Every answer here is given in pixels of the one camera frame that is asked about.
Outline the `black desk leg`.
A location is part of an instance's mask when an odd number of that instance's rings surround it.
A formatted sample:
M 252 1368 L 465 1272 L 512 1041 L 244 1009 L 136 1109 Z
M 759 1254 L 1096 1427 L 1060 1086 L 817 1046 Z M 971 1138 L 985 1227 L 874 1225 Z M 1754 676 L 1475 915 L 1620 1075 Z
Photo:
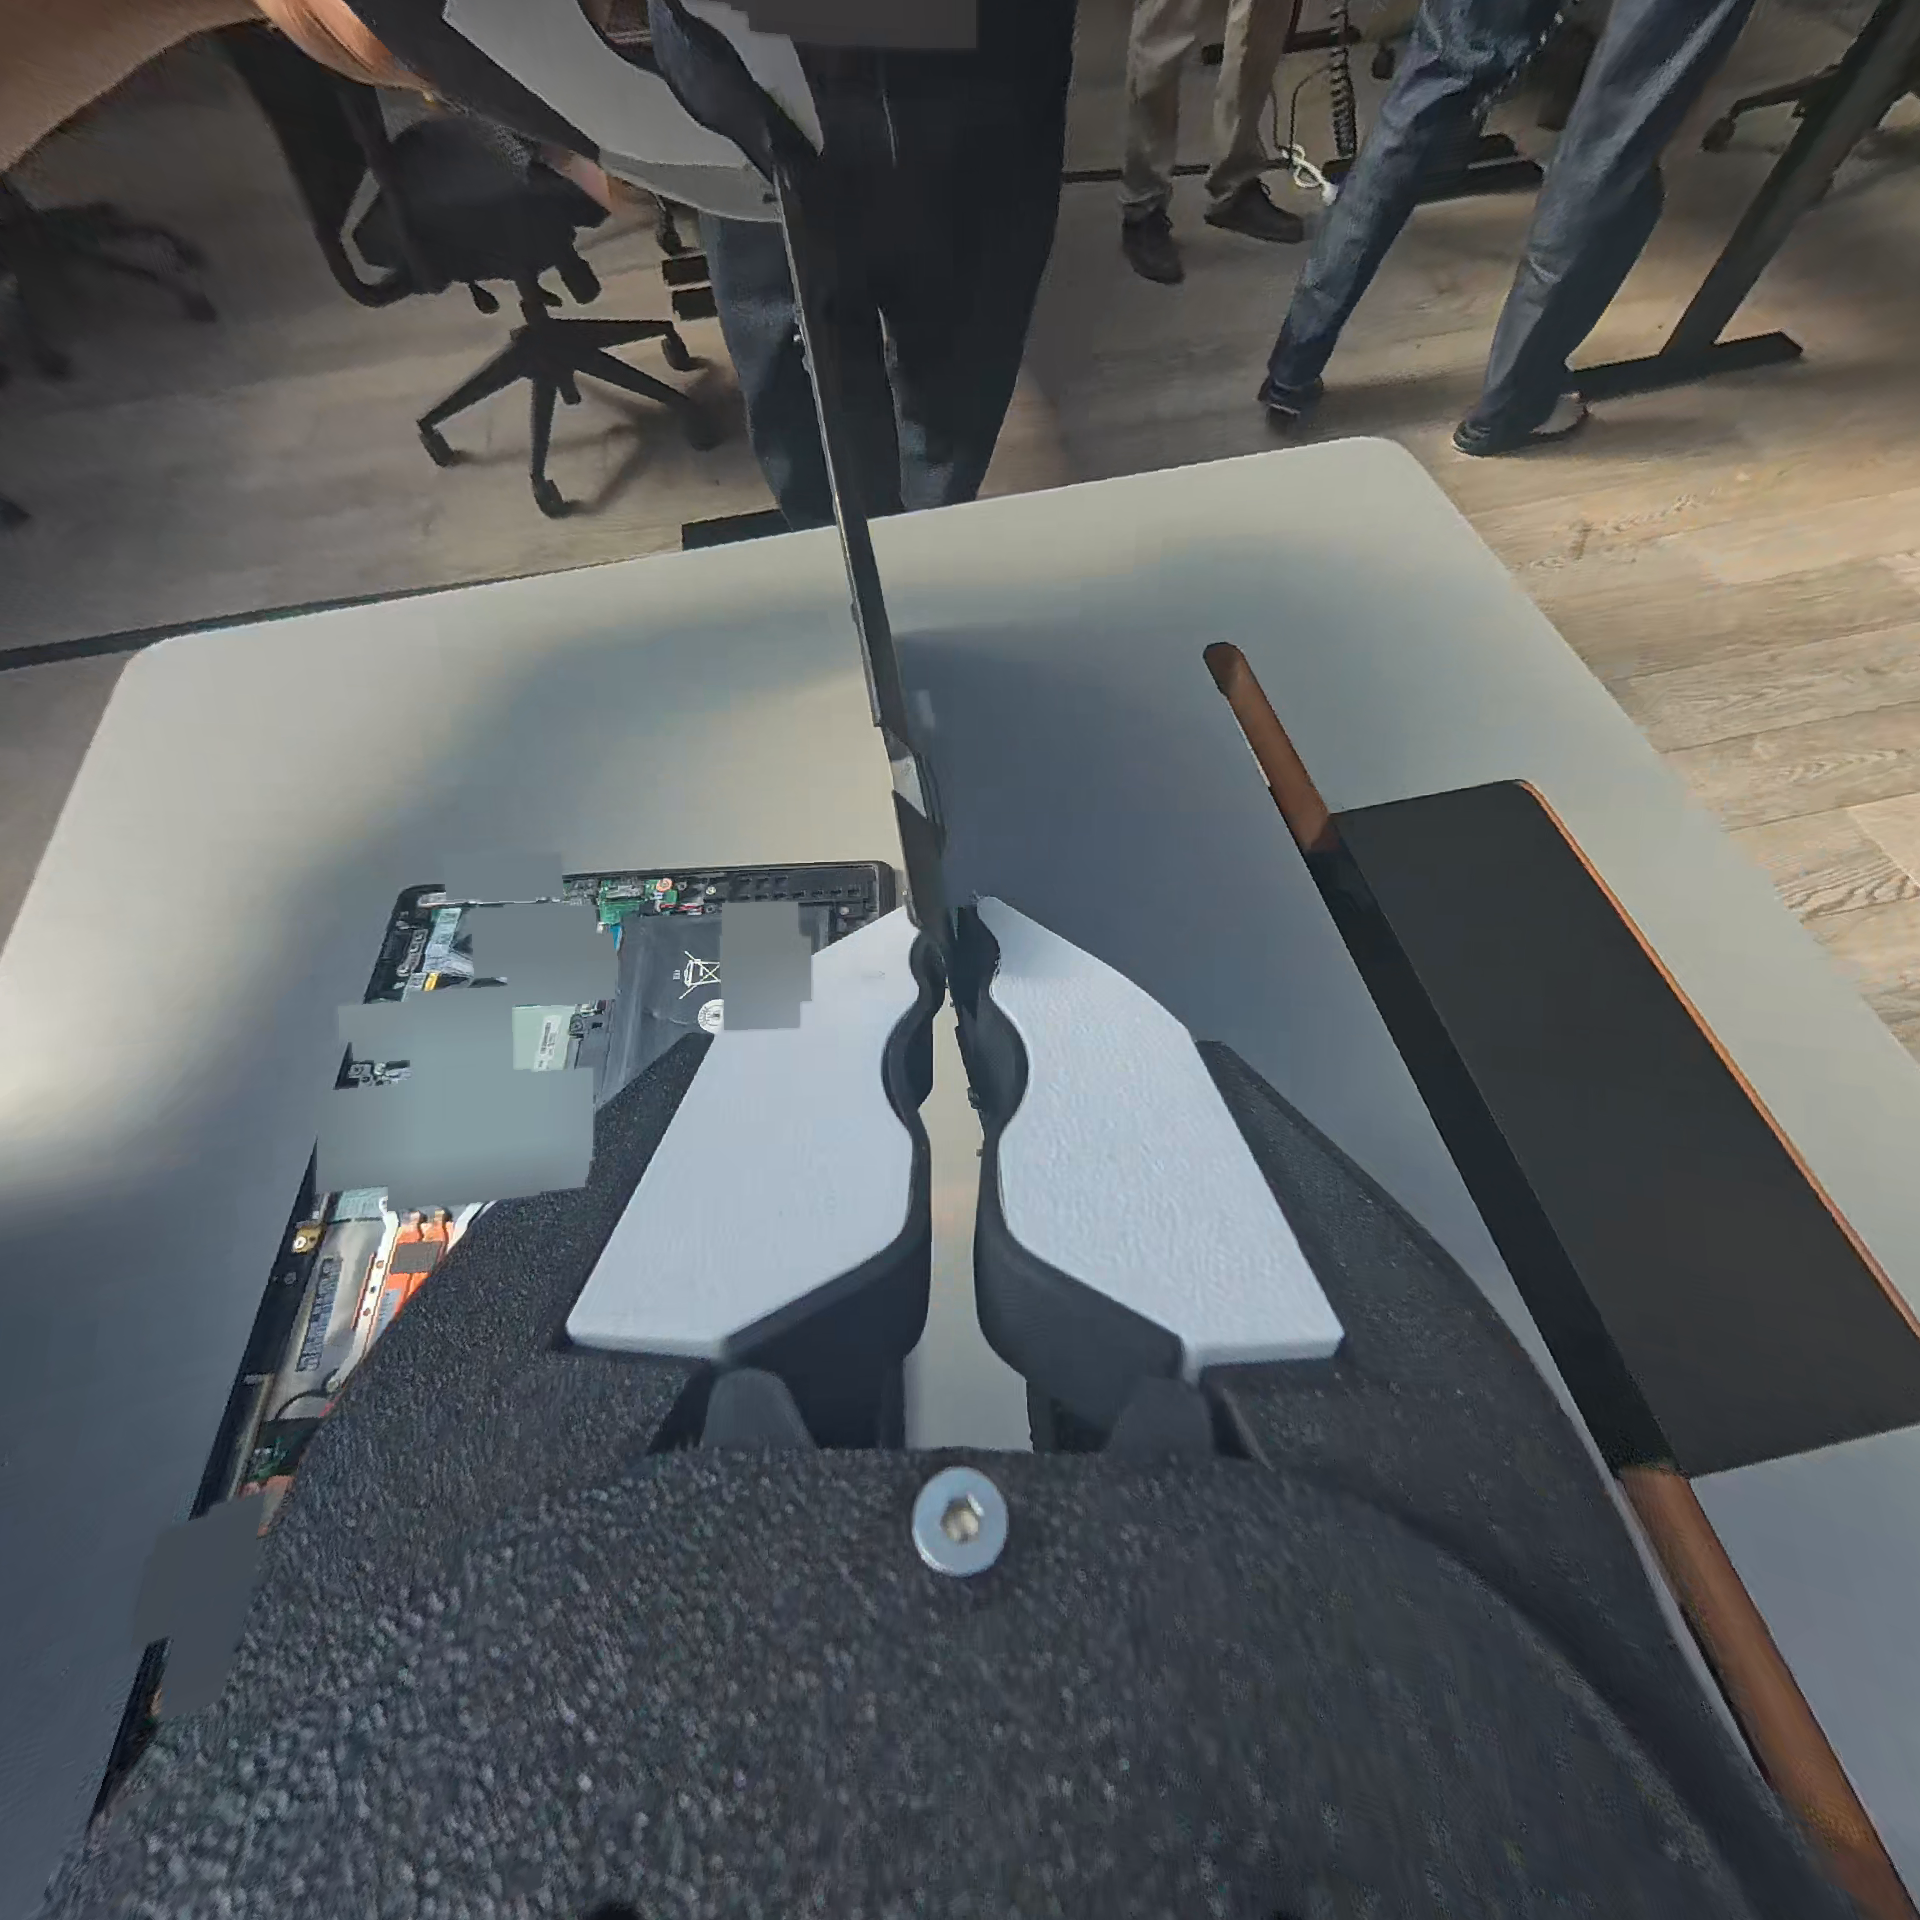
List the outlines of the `black desk leg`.
M 1802 356 L 1802 345 L 1783 332 L 1734 340 L 1724 329 L 1796 220 L 1827 194 L 1840 165 L 1900 88 L 1911 49 L 1918 53 L 1915 2 L 1880 2 L 1873 19 L 1880 36 L 1856 54 L 1838 100 L 1793 134 L 1664 345 L 1642 358 L 1574 373 L 1574 390 L 1585 402 L 1686 388 L 1708 378 L 1788 365 Z

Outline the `person's left hand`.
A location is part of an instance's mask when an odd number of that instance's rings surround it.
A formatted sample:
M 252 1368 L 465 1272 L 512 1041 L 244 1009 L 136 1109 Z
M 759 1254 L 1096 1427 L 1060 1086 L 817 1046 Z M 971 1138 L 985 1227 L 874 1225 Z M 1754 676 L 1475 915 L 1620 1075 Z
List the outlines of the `person's left hand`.
M 254 10 L 332 76 L 442 106 L 440 94 L 403 67 L 348 2 L 254 2 Z

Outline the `black desk foot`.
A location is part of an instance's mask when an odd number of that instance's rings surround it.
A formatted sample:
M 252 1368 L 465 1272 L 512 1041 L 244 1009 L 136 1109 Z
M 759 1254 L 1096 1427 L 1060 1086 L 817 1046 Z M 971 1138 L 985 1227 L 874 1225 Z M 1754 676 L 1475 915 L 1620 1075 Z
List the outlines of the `black desk foot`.
M 1321 165 L 1343 185 L 1353 165 L 1350 160 L 1329 160 Z M 1276 155 L 1265 155 L 1263 170 L 1281 171 Z M 1526 155 L 1518 144 L 1505 132 L 1480 132 L 1465 148 L 1450 155 L 1434 166 L 1419 189 L 1419 206 L 1465 201 L 1478 197 L 1494 197 L 1505 193 L 1536 189 L 1546 179 L 1546 166 Z

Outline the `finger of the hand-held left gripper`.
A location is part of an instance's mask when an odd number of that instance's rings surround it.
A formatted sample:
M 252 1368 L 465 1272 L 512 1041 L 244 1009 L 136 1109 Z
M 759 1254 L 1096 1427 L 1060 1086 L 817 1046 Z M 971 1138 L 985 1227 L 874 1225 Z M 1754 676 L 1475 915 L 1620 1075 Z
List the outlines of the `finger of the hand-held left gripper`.
M 680 4 L 704 123 L 756 160 L 823 155 L 825 130 L 794 40 L 752 25 L 746 4 Z
M 751 155 L 607 44 L 583 4 L 446 2 L 446 22 L 583 137 L 607 177 L 718 220 L 779 220 Z

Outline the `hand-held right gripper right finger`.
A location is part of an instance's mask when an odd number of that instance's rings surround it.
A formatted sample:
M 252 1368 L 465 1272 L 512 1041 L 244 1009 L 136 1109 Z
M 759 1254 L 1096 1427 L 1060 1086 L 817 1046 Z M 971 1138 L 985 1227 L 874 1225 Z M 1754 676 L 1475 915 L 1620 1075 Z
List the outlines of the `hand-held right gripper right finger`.
M 1031 1386 L 1329 1361 L 1312 1262 L 1190 1027 L 995 897 L 960 916 L 977 1316 Z

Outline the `black wood-edged desk panel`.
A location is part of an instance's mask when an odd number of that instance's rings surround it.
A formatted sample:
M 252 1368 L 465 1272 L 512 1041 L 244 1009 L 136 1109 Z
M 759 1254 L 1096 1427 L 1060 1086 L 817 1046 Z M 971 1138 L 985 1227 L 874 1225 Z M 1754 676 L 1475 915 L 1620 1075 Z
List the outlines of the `black wood-edged desk panel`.
M 1915 1437 L 1915 1313 L 1535 784 L 1335 811 L 1230 704 L 1767 1782 L 1867 1915 L 1915 1878 L 1696 1486 Z

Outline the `laptop bottom cover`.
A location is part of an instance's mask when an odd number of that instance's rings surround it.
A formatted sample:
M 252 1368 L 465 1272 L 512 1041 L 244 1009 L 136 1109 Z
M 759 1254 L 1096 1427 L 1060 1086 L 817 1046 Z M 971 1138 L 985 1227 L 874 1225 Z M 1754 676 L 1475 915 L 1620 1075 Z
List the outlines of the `laptop bottom cover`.
M 992 1086 L 977 1077 L 977 974 L 963 954 L 963 913 L 950 885 L 950 829 L 935 762 L 918 709 L 907 694 L 896 636 L 884 603 L 874 548 L 870 467 L 857 446 L 848 396 L 838 298 L 842 283 L 830 234 L 810 217 L 800 162 L 776 165 L 776 197 L 784 234 L 787 267 L 795 291 L 808 378 L 823 442 L 833 493 L 833 518 L 848 571 L 851 612 L 867 672 L 872 716 L 894 773 L 904 878 L 912 916 L 938 954 L 953 1006 L 967 1105 L 978 1117 L 991 1110 Z

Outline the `white desk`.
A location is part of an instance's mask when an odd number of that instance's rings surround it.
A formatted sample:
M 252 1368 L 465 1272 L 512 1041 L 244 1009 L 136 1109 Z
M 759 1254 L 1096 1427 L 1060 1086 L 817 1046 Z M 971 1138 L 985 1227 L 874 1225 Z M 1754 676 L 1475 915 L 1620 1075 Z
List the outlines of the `white desk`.
M 1427 469 L 1337 440 L 884 521 L 953 883 L 1222 1041 L 1520 1298 L 1202 662 L 1335 809 L 1515 777 L 1915 1307 L 1915 1059 Z M 170 638 L 4 945 L 4 1915 L 86 1830 L 128 1632 L 314 1148 L 334 1014 L 446 856 L 888 857 L 833 532 Z

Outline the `person's left forearm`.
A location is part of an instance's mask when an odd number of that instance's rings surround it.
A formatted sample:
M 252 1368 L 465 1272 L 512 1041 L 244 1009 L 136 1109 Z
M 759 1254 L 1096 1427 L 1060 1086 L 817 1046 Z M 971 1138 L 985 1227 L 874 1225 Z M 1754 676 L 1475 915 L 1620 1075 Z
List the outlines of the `person's left forearm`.
M 2 166 L 179 44 L 273 13 L 259 2 L 2 2 Z

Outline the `black laptop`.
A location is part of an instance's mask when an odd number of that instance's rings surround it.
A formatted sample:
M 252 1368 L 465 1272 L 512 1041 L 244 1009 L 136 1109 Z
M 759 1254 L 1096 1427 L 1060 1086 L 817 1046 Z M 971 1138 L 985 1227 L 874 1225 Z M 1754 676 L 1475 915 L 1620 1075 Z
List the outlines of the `black laptop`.
M 730 905 L 814 948 L 891 913 L 881 861 L 432 880 L 399 897 L 332 1043 L 315 1152 L 206 1488 L 155 1547 L 95 1819 L 147 1754 L 351 1688 L 376 1621 L 471 1540 L 707 1427 L 905 1437 L 905 1288 L 744 1361 L 585 1352 L 567 1318 L 722 1019 Z M 930 1238 L 927 1316 L 930 1292 Z

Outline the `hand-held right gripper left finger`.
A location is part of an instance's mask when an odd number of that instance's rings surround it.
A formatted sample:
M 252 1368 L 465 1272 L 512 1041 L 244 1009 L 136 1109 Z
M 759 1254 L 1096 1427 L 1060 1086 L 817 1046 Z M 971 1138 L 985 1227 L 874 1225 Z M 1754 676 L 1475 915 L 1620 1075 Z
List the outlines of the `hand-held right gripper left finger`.
M 867 1289 L 928 1282 L 934 977 L 907 908 L 814 948 L 791 902 L 734 902 L 722 1019 L 577 1306 L 585 1352 L 744 1361 Z

